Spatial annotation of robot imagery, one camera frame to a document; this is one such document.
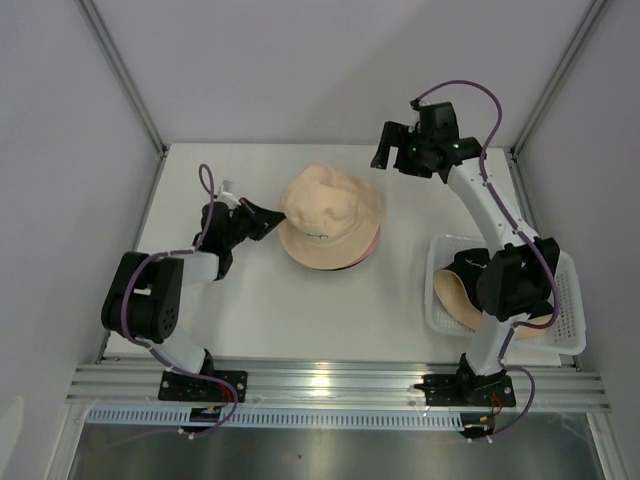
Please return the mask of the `beige bucket hat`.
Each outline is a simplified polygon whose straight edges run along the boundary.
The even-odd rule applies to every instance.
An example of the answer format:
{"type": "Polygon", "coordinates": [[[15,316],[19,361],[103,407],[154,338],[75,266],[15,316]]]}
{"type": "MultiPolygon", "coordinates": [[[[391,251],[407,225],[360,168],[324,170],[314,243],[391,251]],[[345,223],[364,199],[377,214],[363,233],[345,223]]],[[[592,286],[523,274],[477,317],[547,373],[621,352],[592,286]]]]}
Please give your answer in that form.
{"type": "Polygon", "coordinates": [[[312,164],[284,190],[286,219],[278,232],[286,253],[315,270],[343,267],[370,245],[385,207],[369,181],[326,164],[312,164]]]}

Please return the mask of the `pink bucket hat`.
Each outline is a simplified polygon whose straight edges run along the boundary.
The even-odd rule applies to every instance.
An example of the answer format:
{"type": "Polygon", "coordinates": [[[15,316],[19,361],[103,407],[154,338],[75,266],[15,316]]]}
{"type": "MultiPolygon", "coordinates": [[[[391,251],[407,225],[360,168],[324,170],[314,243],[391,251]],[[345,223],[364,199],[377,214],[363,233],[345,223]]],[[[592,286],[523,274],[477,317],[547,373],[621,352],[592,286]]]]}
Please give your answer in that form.
{"type": "Polygon", "coordinates": [[[370,245],[367,247],[367,249],[356,260],[354,260],[350,264],[350,266],[355,266],[361,263],[362,261],[366,260],[375,251],[380,240],[380,234],[381,234],[381,229],[378,229],[370,245]]]}

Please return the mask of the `black and beige hat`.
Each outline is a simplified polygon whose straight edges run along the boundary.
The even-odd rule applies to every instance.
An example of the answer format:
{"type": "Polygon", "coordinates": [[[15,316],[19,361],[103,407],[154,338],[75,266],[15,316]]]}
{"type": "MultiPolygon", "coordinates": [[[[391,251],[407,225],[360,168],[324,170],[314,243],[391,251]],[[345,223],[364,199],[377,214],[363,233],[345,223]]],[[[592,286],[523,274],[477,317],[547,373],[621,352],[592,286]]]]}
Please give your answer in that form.
{"type": "Polygon", "coordinates": [[[539,334],[553,314],[549,280],[525,247],[493,256],[486,248],[459,251],[434,274],[433,289],[453,319],[474,331],[484,314],[501,324],[523,315],[523,321],[539,334]]]}

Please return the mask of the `black smiley bucket hat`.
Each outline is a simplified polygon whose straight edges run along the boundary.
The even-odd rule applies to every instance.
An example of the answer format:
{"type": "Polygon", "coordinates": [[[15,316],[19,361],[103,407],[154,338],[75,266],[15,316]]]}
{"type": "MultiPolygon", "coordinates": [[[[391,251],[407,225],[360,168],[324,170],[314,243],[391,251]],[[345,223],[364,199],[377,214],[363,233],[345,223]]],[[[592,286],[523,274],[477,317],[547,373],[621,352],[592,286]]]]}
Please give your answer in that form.
{"type": "Polygon", "coordinates": [[[349,270],[349,269],[355,268],[356,266],[361,265],[362,263],[366,263],[366,260],[367,259],[365,258],[365,259],[362,259],[360,261],[351,263],[351,264],[343,266],[343,267],[332,268],[332,269],[324,269],[324,270],[321,270],[321,271],[323,271],[323,272],[340,272],[340,271],[344,271],[344,270],[349,270]]]}

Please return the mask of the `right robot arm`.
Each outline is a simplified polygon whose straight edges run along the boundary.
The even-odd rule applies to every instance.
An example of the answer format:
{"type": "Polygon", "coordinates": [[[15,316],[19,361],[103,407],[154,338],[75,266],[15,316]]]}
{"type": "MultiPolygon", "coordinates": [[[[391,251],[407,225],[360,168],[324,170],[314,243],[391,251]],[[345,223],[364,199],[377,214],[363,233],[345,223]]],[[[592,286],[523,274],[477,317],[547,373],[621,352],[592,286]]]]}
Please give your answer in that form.
{"type": "Polygon", "coordinates": [[[489,263],[476,292],[481,325],[453,374],[423,376],[416,389],[436,407],[486,407],[516,404],[503,358],[519,328],[529,327],[534,308],[555,294],[560,248],[542,239],[503,200],[486,165],[486,149],[474,137],[461,137],[449,102],[411,103],[414,126],[385,123],[376,154],[376,169],[388,165],[395,148],[395,169],[406,175],[438,175],[460,198],[485,241],[489,263]]]}

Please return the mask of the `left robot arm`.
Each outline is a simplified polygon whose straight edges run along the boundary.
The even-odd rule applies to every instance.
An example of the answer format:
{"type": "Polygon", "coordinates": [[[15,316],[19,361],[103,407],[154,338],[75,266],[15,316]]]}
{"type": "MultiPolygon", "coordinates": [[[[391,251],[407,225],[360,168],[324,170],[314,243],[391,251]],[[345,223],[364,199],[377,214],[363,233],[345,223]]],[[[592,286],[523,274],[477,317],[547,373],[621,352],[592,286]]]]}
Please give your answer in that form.
{"type": "Polygon", "coordinates": [[[282,212],[244,197],[204,205],[201,230],[190,248],[122,256],[102,306],[102,326],[182,375],[181,388],[192,399],[209,398],[216,388],[213,359],[178,326],[182,292],[224,279],[237,245],[262,240],[284,220],[282,212]]]}

